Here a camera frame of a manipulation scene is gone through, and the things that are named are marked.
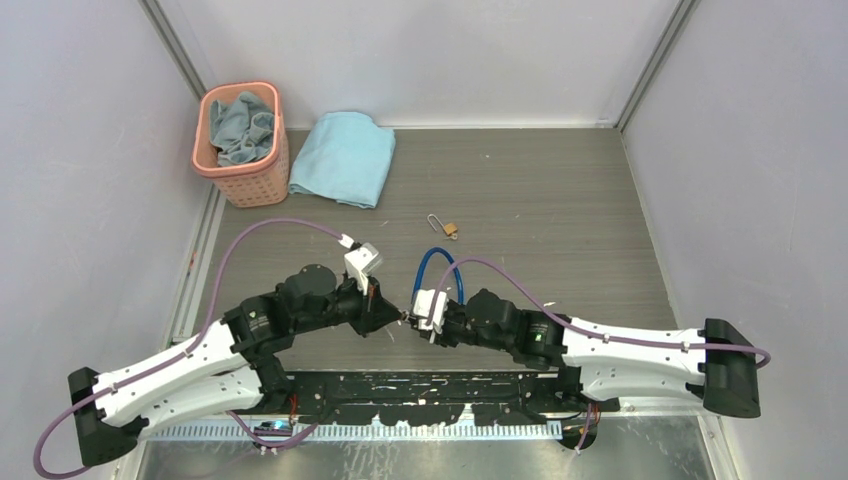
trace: robotic arm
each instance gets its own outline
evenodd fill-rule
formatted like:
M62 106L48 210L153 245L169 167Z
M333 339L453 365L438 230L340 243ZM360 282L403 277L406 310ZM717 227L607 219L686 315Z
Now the robotic arm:
M74 413L83 464L94 466L115 460L156 432L205 415L230 410L243 414L288 411L293 393L302 399L321 398L320 402L298 404L299 415L317 422L326 421L331 412L339 413L339 407L344 405L370 408L371 413L365 416L369 421L376 413L383 420L388 412L380 409L393 405L395 413L398 409L431 409L435 416L424 421L451 423L457 410L447 404L454 403L460 406L459 411L465 405L493 405L498 415L489 415L489 422L509 424L516 421L516 414L521 414L517 421L526 424L562 418L566 412L586 410L590 403L616 409L616 400L622 396L687 398L702 401L705 408L718 414L759 416L752 354L674 351L587 338L563 328L543 312L520 310L485 289L466 305L447 300L445 292L420 290L412 312L402 312L383 298L380 283L371 275L381 262L370 244L354 244L345 254L346 272L340 284L330 269L308 265L278 284L273 292L248 298L226 312L191 353L131 385L115 387L118 382L187 352L185 346L197 338L119 370L98 373L82 368L73 372L68 377L73 403L111 390ZM428 314L434 297L436 315L430 321ZM723 320L708 319L702 330L652 331L559 317L583 329L631 338L685 345L709 342L750 346ZM407 322L430 343L443 347L462 343L505 351L516 363L530 369L556 368L557 373L491 375L498 377L497 381L465 373L439 373L430 375L429 380L436 385L442 380L437 377L450 377L450 390L449 382L444 380L444 392L430 388L432 385L417 391L416 386L423 385L420 379L427 374L291 375L274 356L290 348L295 336L303 333L348 323L365 337L398 320ZM404 380L404 375L415 377L414 381ZM479 395L477 391L472 395L472 389L465 388L471 384L480 385ZM389 395L386 389L394 393ZM435 405L422 404L422 396L429 392L435 392L431 398L442 399L443 405L438 401Z

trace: gray wood tabletop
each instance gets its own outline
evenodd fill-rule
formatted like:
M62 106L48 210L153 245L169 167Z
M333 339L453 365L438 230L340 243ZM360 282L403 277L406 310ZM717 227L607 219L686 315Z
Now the gray wood tabletop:
M289 132L291 158L307 132ZM247 226L299 217L370 242L384 256L375 273L385 297L409 307L422 255L442 246L454 257L478 255L502 265L550 308L618 326L675 327L645 218L618 132L609 129L398 130L397 147L379 205L363 210L308 195L278 205L227 205L213 253L214 272L227 245ZM459 227L452 241L434 232L428 214ZM268 292L310 263L337 273L344 250L300 226L263 227L245 239L224 275L216 314ZM425 287L447 262L434 256ZM462 269L466 298L488 288L529 308L497 273ZM200 315L206 313L212 277ZM455 287L451 282L451 294ZM480 348L433 346L407 326L392 324L363 339L348 326L298 337L280 354L288 370L522 369L509 355Z

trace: plastic basket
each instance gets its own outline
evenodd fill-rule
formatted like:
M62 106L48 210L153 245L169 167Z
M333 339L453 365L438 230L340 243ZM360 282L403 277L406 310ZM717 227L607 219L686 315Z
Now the plastic basket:
M209 142L209 107L215 100L232 103L241 92L261 98L274 112L274 144L267 157L253 163L218 166L218 151ZM209 90L200 102L200 120L191 156L194 170L237 207L258 207L282 202L288 194L289 142L283 123L283 105L277 89L266 82L232 83Z

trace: brass padlock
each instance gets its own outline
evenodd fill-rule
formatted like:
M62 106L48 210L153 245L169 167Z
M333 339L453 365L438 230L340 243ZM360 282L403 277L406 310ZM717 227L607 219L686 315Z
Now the brass padlock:
M456 240L458 238L457 232L459 232L459 227L457 227L455 223L451 222L445 225L442 223L441 220L439 220L439 217L431 213L430 215L427 215L427 223L429 223L430 226L433 227L433 230L436 232L438 232L439 229L436 228L435 225L433 225L433 220L435 220L436 223L438 223L439 226L442 227L442 231L445 233L445 235L447 235L448 238L450 238L451 240Z

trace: light blue towel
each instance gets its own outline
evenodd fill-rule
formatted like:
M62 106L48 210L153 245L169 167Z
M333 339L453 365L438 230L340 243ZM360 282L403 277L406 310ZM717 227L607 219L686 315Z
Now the light blue towel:
M355 112L328 113L318 119L297 155L289 193L332 198L374 208L386 183L395 132Z
M271 153L274 114L256 95L241 92L232 105L212 102L209 141L218 147L218 166L255 162Z

